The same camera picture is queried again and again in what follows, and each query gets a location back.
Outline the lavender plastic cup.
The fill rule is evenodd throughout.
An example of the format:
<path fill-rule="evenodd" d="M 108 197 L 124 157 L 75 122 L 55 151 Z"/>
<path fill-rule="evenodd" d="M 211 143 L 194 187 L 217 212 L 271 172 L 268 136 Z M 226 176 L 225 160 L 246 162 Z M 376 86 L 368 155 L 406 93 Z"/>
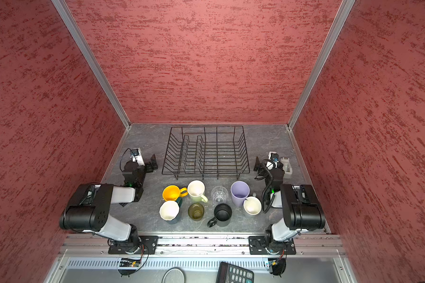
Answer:
<path fill-rule="evenodd" d="M 230 188 L 232 202 L 236 206 L 243 206 L 244 201 L 250 194 L 250 187 L 243 181 L 236 181 L 231 185 Z"/>

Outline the white ceramic mug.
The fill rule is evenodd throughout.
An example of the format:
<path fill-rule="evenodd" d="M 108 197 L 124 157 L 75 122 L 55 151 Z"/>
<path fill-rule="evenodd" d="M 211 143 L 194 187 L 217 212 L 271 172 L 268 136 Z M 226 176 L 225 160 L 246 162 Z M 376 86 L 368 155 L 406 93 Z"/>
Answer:
<path fill-rule="evenodd" d="M 254 197 L 249 196 L 243 203 L 243 208 L 247 216 L 256 216 L 262 211 L 261 201 Z"/>

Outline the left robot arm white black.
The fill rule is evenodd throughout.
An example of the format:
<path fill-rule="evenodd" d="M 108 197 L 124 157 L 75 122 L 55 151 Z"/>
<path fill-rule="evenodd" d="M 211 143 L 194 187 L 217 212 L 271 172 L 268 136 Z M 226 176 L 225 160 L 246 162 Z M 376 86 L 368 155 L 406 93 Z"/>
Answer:
<path fill-rule="evenodd" d="M 75 233 L 96 234 L 108 239 L 110 244 L 126 254 L 144 251 L 145 244 L 140 239 L 136 226 L 111 216 L 110 208 L 112 204 L 124 207 L 139 202 L 144 193 L 146 175 L 157 169 L 156 156 L 152 155 L 150 161 L 145 163 L 138 149 L 131 154 L 131 160 L 122 169 L 124 185 L 79 185 L 60 217 L 60 228 Z"/>

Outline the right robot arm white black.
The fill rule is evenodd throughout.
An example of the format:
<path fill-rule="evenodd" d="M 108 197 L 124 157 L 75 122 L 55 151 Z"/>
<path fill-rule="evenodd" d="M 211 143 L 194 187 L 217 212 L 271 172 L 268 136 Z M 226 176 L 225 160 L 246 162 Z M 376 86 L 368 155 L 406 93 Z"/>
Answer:
<path fill-rule="evenodd" d="M 325 214 L 313 186 L 284 183 L 285 171 L 277 154 L 256 159 L 254 171 L 255 179 L 265 182 L 262 212 L 267 213 L 270 208 L 282 210 L 282 219 L 265 230 L 263 247 L 268 254 L 280 255 L 288 250 L 286 246 L 295 236 L 325 227 Z"/>

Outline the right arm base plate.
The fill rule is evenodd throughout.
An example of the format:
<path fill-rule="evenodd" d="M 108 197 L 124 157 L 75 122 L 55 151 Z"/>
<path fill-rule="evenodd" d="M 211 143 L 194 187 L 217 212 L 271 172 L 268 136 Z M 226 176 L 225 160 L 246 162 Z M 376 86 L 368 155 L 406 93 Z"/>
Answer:
<path fill-rule="evenodd" d="M 296 247 L 293 239 L 285 242 L 268 240 L 263 236 L 248 238 L 251 255 L 295 255 Z"/>

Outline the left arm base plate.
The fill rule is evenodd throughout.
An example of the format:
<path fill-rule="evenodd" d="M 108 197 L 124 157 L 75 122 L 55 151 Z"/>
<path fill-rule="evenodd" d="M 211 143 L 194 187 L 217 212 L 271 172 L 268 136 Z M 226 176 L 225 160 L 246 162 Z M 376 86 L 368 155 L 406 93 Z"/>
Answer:
<path fill-rule="evenodd" d="M 156 235 L 138 236 L 136 243 L 131 240 L 116 241 L 108 240 L 110 255 L 130 255 L 137 256 L 142 254 L 153 255 L 157 248 L 159 237 Z"/>

